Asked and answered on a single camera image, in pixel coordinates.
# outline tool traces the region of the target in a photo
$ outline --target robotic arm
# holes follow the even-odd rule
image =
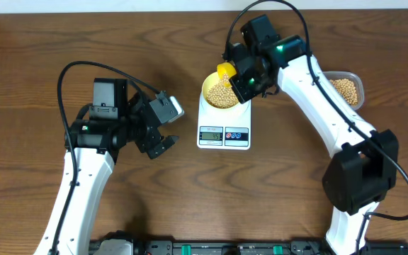
[[[314,84],[305,43],[298,35],[282,39],[265,15],[249,21],[241,31],[246,45],[228,45],[223,54],[235,69],[229,72],[236,73],[229,79],[233,92],[244,103],[258,94],[273,94],[266,90],[276,86],[275,94],[280,90],[287,93],[314,125],[332,158],[322,179],[325,193],[334,205],[326,241],[336,255],[353,254],[358,245],[365,245],[368,224],[363,221],[364,215],[374,211],[395,186],[396,168],[349,127]],[[314,56],[311,65],[336,106],[396,161],[398,142],[393,133],[376,132],[322,75]]]
[[[127,101],[126,79],[95,79],[93,103],[79,112],[69,129],[76,155],[78,177],[61,227],[60,218],[73,181],[73,162],[66,141],[64,174],[50,221],[35,254],[88,254],[89,240],[94,226],[101,194],[113,173],[119,149],[127,142],[135,142],[141,153],[155,159],[179,137],[164,138],[158,127],[175,121],[184,114],[179,102],[164,91],[154,100],[138,91]],[[89,120],[83,120],[89,110]],[[56,251],[52,248],[57,231]],[[110,241],[110,249],[117,254],[132,252],[132,243]],[[95,254],[112,254],[105,244]]]

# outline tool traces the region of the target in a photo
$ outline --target clear plastic container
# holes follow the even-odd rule
[[[324,75],[328,80],[348,79],[349,81],[353,81],[353,83],[355,84],[358,103],[355,106],[351,107],[355,111],[361,108],[361,106],[365,102],[365,91],[363,90],[363,84],[361,83],[360,77],[358,77],[356,74],[352,74],[351,72],[335,72],[335,71],[324,72]]]

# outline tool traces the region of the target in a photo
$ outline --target digital scale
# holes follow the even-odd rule
[[[218,73],[204,81],[199,98],[198,138],[196,144],[203,149],[249,149],[251,146],[251,101],[220,109],[205,98],[216,85]]]

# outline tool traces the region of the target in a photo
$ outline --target yellow scoop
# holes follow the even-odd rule
[[[220,79],[224,79],[223,75],[227,74],[227,78],[225,79],[225,86],[231,87],[231,83],[229,82],[229,78],[233,77],[237,74],[234,66],[232,64],[225,62],[222,64],[217,65],[217,72]]]

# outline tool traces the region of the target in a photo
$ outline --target brown wooden surface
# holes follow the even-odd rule
[[[280,33],[302,32],[291,12],[269,14]],[[175,95],[186,111],[163,128],[181,138],[160,158],[149,160],[133,144],[120,152],[92,237],[123,229],[177,239],[324,236],[332,216],[321,185],[329,156],[286,95],[254,99],[249,151],[196,147],[200,86],[221,62],[235,15],[0,15],[0,254],[34,252],[45,231],[64,156],[56,82],[74,60],[124,70]],[[359,113],[396,134],[399,162],[408,172],[408,11],[304,15],[322,68],[362,78],[366,102]],[[70,118],[91,102],[95,77],[116,76],[94,67],[67,74],[63,94]],[[400,177],[378,212],[408,213],[408,188]],[[408,222],[375,218],[368,237],[408,241]]]

